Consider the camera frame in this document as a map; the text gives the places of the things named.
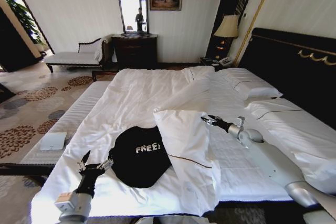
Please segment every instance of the white pillow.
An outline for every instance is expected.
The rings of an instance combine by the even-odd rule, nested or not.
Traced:
[[[273,98],[282,96],[282,93],[276,88],[245,68],[228,68],[220,72],[243,100],[255,97]]]
[[[290,152],[303,173],[336,180],[336,131],[286,99],[251,102],[247,109]]]
[[[87,52],[87,53],[94,53],[101,47],[102,39],[97,40],[94,43],[91,44],[80,44],[79,45],[79,51],[78,52]]]
[[[98,60],[98,61],[100,61],[100,55],[101,55],[101,49],[100,48],[98,48],[96,51],[95,51],[95,53],[94,53],[94,58],[95,58],[95,60]]]
[[[192,202],[202,215],[219,202],[220,167],[209,146],[209,130],[202,121],[205,112],[164,110],[154,112],[163,145],[167,151],[181,192],[181,207]]]

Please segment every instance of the telephone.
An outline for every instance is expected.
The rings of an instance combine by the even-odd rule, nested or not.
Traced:
[[[231,60],[229,57],[225,57],[219,61],[219,64],[221,64],[223,67],[228,66],[231,64]]]

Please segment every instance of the black t-shirt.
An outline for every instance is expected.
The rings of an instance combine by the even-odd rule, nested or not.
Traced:
[[[158,127],[138,126],[121,133],[109,152],[116,176],[130,187],[148,188],[172,165]]]

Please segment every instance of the striped wallpaper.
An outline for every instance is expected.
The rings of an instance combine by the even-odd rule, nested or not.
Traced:
[[[235,59],[260,0],[249,0],[239,25],[239,37],[229,56]],[[265,0],[253,27],[336,38],[336,0]],[[245,43],[239,59],[248,45]]]
[[[55,52],[122,33],[118,0],[26,0]],[[219,0],[182,0],[182,10],[149,11],[159,62],[198,62],[206,53]]]

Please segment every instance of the gray robot arm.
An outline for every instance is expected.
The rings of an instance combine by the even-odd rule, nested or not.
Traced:
[[[274,145],[268,144],[260,132],[244,129],[244,118],[239,117],[238,125],[224,122],[217,116],[202,118],[211,126],[219,126],[231,134],[238,142],[249,149],[251,157],[264,174],[282,186],[288,195],[304,207],[321,204],[336,218],[336,197],[325,194],[308,184],[301,169]]]
[[[59,220],[61,224],[86,224],[91,210],[91,200],[95,195],[97,178],[104,174],[113,164],[112,157],[101,164],[86,165],[90,151],[84,155],[79,163],[79,174],[82,176],[78,188],[58,196],[55,206],[62,212]]]

